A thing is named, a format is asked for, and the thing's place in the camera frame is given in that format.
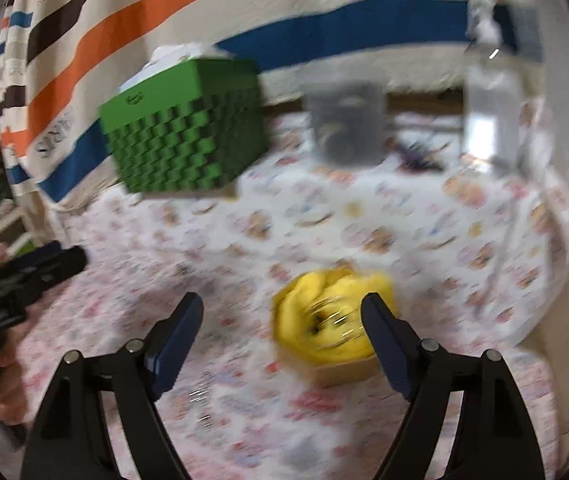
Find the person's left hand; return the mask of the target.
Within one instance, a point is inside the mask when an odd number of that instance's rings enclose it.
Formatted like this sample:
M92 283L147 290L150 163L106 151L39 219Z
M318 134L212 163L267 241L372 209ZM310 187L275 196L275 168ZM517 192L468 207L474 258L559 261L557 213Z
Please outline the person's left hand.
M28 409L23 369L16 352L29 331L27 323L10 328L0 349L0 422L8 426L19 425Z

